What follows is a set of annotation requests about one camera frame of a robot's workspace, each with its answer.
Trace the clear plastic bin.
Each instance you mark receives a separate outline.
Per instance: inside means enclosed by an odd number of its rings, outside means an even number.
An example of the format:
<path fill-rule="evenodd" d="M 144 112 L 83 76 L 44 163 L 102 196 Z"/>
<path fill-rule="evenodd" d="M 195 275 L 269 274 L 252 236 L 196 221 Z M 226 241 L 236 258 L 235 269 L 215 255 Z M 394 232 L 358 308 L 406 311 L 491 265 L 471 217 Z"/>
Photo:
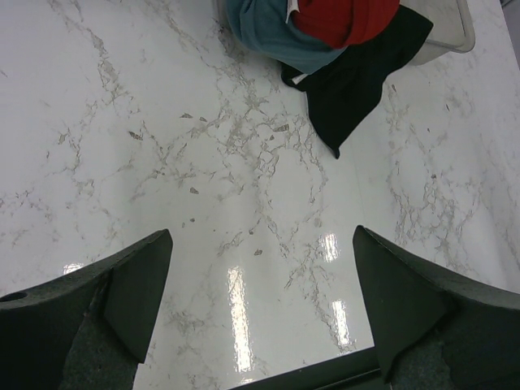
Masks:
<path fill-rule="evenodd" d="M 412 59 L 413 65 L 423 65 L 448 52 L 464 54 L 475 47 L 475 30 L 466 0 L 416 0 L 401 4 L 434 24 Z"/>

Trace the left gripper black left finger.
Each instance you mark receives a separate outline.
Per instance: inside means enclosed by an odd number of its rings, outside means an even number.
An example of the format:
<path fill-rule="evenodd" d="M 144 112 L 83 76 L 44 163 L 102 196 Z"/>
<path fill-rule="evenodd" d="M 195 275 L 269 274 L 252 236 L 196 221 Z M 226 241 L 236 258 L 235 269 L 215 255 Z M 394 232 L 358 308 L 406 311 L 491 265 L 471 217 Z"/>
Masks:
<path fill-rule="evenodd" d="M 1 387 L 131 389 L 150 346 L 172 249 L 164 229 L 3 296 Z"/>

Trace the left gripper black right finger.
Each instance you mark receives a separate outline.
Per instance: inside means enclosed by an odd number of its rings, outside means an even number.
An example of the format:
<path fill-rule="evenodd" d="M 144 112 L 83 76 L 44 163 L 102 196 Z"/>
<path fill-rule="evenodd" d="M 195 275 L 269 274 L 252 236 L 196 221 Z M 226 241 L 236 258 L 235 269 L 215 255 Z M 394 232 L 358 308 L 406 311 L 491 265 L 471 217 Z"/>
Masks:
<path fill-rule="evenodd" d="M 358 226 L 353 250 L 384 382 L 517 389 L 519 295 L 420 258 Z"/>

